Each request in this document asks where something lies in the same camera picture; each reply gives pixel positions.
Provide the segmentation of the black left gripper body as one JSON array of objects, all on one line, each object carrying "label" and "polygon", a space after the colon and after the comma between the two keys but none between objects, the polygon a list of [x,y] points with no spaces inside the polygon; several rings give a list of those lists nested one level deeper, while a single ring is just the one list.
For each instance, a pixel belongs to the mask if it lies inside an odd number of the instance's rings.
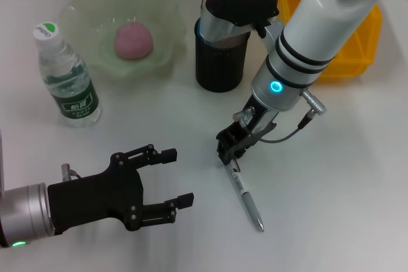
[{"label": "black left gripper body", "polygon": [[141,228],[143,185],[127,154],[113,154],[102,173],[49,185],[47,192],[56,234],[105,218],[128,231]]}]

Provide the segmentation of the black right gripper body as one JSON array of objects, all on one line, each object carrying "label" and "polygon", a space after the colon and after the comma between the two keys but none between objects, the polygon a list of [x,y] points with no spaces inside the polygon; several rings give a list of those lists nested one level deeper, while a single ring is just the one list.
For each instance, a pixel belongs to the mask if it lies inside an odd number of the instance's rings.
[{"label": "black right gripper body", "polygon": [[272,131],[276,124],[273,120],[278,115],[276,111],[265,108],[254,96],[251,96],[243,109],[253,106],[255,115],[247,127],[241,127],[238,122],[233,122],[219,133],[231,133],[234,135],[237,144],[235,147],[245,147],[246,150],[255,145],[258,140]]}]

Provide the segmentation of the grey retractable pen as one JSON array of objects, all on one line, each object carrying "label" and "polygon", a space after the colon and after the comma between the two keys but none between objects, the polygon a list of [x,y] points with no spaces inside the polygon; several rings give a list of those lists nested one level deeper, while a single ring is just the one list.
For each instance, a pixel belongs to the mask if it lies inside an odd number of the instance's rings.
[{"label": "grey retractable pen", "polygon": [[243,206],[251,222],[259,232],[263,233],[265,231],[264,223],[262,221],[259,210],[252,198],[252,195],[245,185],[244,178],[241,174],[241,169],[238,165],[237,160],[232,159],[230,163],[226,165],[226,169],[228,170],[232,182],[237,192],[239,193]]}]

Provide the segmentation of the clear green-label water bottle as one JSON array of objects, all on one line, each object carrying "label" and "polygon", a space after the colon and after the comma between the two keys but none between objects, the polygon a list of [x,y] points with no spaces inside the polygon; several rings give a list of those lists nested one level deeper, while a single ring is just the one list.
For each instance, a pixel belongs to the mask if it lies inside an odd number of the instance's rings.
[{"label": "clear green-label water bottle", "polygon": [[35,26],[41,79],[69,125],[87,126],[101,116],[99,97],[85,61],[65,42],[56,23]]}]

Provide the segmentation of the pink peach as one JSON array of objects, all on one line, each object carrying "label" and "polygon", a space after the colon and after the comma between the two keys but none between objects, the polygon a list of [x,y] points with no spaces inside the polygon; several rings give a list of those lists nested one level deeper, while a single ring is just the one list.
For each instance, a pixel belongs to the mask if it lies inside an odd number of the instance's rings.
[{"label": "pink peach", "polygon": [[118,28],[114,48],[116,54],[127,60],[138,60],[148,56],[154,48],[150,31],[139,22],[128,22]]}]

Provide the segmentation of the black mesh pen holder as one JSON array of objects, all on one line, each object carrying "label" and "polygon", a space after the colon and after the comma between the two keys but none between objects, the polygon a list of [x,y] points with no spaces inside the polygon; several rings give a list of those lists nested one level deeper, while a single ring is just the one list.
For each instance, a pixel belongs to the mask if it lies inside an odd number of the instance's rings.
[{"label": "black mesh pen holder", "polygon": [[250,34],[209,42],[195,37],[197,82],[211,92],[228,92],[242,81]]}]

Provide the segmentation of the green glass fruit plate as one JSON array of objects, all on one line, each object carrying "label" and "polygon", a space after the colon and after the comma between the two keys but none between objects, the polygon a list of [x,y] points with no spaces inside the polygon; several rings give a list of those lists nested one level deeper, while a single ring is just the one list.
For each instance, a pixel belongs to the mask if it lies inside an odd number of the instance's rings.
[{"label": "green glass fruit plate", "polygon": [[[127,22],[143,24],[153,37],[153,51],[144,59],[122,59],[115,52],[117,30]],[[187,34],[176,0],[71,0],[57,24],[89,68],[118,80],[167,66]]]}]

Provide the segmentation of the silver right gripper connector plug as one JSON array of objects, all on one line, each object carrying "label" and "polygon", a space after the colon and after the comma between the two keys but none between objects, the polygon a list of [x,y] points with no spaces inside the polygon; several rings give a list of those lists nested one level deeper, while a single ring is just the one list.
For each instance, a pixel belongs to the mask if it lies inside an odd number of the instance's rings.
[{"label": "silver right gripper connector plug", "polygon": [[255,108],[253,106],[250,106],[237,113],[234,113],[233,120],[235,122],[238,122],[241,127],[247,127],[254,115],[255,115]]}]

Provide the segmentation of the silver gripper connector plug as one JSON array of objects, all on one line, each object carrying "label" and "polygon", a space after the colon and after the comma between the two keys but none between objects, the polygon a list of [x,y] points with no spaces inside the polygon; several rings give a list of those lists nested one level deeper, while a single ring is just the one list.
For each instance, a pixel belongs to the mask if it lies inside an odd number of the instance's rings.
[{"label": "silver gripper connector plug", "polygon": [[237,113],[234,113],[233,120],[235,122],[238,122],[241,127],[247,127],[254,115],[255,115],[255,108],[253,106],[250,106]]},{"label": "silver gripper connector plug", "polygon": [[61,165],[61,172],[63,182],[71,181],[73,177],[76,179],[81,179],[81,176],[75,170],[73,170],[68,163]]}]

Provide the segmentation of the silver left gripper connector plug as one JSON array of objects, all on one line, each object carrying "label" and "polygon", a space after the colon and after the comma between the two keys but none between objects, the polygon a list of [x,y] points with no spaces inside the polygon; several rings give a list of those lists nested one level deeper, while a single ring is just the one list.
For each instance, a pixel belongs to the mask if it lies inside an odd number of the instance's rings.
[{"label": "silver left gripper connector plug", "polygon": [[61,165],[61,172],[63,182],[71,181],[73,177],[76,179],[81,179],[81,176],[75,170],[73,170],[68,163]]}]

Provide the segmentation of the yellow plastic bin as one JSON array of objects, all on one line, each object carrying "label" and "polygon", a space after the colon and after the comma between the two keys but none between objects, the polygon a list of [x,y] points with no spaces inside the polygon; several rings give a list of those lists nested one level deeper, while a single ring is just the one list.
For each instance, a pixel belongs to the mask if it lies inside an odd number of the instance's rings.
[{"label": "yellow plastic bin", "polygon": [[[301,0],[278,0],[278,19],[288,22]],[[374,62],[383,16],[375,5],[361,25],[322,73],[321,78],[352,78],[362,75]]]}]

